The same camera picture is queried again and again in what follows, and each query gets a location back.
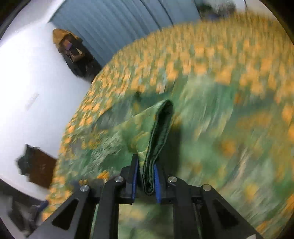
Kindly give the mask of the pile of clothes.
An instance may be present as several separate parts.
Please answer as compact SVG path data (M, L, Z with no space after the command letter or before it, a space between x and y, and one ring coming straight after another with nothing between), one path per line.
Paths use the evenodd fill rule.
M216 20L228 17L236 12L236 4L233 1L194 1L202 20Z

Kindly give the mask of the blue window curtain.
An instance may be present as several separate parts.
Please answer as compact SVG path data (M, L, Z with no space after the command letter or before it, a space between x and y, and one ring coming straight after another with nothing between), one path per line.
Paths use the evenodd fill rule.
M50 21L82 38L104 66L121 48L153 31L199 19L194 1L70 0Z

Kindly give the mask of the dark wooden dresser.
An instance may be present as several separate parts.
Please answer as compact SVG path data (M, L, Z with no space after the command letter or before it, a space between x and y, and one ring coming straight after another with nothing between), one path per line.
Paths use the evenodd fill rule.
M33 149L29 162L29 182L49 189L57 160L40 149Z

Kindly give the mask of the orange floral green bedspread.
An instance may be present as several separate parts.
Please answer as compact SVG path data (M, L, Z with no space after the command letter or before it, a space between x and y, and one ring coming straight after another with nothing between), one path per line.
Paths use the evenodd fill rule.
M114 99L130 91L162 93L175 81L189 77L237 83L256 94L263 87L275 90L280 84L290 83L293 88L293 44L279 22L252 13L164 28L117 52L85 98L94 103L92 97L101 93ZM72 181L91 180L73 172L72 143L78 127L86 125L78 118L80 107L62 138L44 219L70 196Z

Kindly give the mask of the clothes hanging on rack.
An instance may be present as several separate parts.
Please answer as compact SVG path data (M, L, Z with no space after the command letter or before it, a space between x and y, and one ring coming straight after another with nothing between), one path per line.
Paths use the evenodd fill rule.
M72 73L88 82L93 82L102 67L83 45L83 40L74 33L55 28L53 43Z

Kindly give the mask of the dark cloth on dresser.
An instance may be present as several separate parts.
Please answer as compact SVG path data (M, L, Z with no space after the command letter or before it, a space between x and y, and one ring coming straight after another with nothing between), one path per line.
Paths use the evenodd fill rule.
M28 144L26 145L24 154L16 161L21 175L28 176L30 174L30 170L32 168L32 160L38 149L38 147L33 147Z

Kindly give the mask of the white wall switch plate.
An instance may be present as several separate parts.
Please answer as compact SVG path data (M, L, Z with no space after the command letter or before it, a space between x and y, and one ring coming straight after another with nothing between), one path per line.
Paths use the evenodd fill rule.
M34 93L27 101L25 108L29 110L31 106L36 102L37 98L39 97L39 93Z

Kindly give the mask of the green landscape print jacket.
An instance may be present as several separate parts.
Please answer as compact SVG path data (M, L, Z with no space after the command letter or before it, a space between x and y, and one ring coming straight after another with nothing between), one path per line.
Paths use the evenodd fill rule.
M155 192L153 166L187 183L213 186L264 237L293 215L293 88L256 94L237 83L189 77L162 93L86 97L72 143L74 175L114 175L139 156L143 191Z

